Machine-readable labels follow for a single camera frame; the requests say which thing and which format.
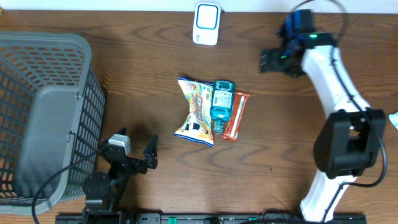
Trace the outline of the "cream yellow snack bag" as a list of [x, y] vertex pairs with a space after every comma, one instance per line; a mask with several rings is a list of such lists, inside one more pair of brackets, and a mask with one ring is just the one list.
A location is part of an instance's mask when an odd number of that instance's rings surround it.
[[214, 136], [210, 116], [213, 84], [185, 77], [179, 77], [178, 84], [189, 103], [189, 114], [174, 136], [213, 147]]

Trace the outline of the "teal blister pack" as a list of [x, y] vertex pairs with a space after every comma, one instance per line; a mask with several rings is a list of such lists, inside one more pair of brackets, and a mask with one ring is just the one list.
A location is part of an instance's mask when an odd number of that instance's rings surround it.
[[231, 119], [236, 84], [227, 80], [216, 80], [213, 83], [213, 99], [210, 115], [214, 121], [215, 134], [222, 134], [224, 124]]

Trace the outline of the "red snack packet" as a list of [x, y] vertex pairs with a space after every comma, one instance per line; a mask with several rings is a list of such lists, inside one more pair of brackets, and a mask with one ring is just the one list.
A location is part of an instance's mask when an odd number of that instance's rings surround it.
[[226, 127], [221, 135], [222, 139], [237, 141], [241, 120], [243, 118], [244, 108], [249, 97], [249, 93], [241, 91], [235, 92], [233, 101], [233, 112], [231, 115], [231, 119], [227, 122]]

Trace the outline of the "green orange snack packet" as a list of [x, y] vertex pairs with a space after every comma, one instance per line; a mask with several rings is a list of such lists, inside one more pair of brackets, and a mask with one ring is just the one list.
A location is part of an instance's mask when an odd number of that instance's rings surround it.
[[392, 125], [398, 129], [398, 112], [395, 112], [393, 114], [389, 114], [388, 118], [390, 120], [390, 122], [392, 123]]

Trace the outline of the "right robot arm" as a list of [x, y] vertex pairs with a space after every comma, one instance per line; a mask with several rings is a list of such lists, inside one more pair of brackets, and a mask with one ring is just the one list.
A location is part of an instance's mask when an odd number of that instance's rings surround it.
[[338, 39], [317, 31], [311, 10], [290, 12], [277, 35], [281, 45], [262, 51], [260, 71], [306, 75], [325, 113], [313, 147], [317, 173], [300, 211], [307, 223], [328, 223], [349, 186], [372, 188], [385, 178], [386, 115], [361, 96], [345, 69]]

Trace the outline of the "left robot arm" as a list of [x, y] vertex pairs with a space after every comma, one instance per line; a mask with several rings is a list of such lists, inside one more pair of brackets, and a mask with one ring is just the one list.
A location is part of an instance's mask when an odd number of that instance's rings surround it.
[[86, 195], [83, 223], [135, 223], [134, 215], [119, 208], [130, 179], [156, 169], [158, 135], [154, 135], [143, 151], [143, 159], [129, 157], [132, 150], [126, 128], [120, 129], [99, 145], [99, 156], [109, 164], [107, 172], [96, 171], [83, 182]]

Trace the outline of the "white barcode scanner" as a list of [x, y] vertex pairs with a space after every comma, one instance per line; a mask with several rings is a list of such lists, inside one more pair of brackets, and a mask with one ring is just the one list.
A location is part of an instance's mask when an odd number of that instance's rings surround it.
[[195, 7], [192, 40], [195, 44], [216, 45], [220, 26], [221, 8], [211, 2], [199, 2]]

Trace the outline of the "grey plastic shopping basket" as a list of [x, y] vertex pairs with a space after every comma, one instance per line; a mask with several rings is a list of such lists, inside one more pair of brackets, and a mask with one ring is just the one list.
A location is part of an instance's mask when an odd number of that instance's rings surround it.
[[105, 105], [91, 60], [79, 35], [1, 32], [1, 213], [84, 195]]

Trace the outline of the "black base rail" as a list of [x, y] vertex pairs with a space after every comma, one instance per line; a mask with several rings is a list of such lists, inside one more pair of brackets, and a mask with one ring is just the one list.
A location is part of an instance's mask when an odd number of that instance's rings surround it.
[[56, 224], [73, 223], [130, 223], [130, 224], [205, 224], [205, 223], [299, 223], [303, 219], [294, 214], [276, 212], [264, 215], [161, 215], [158, 213], [137, 213], [122, 217], [122, 215], [58, 215]]

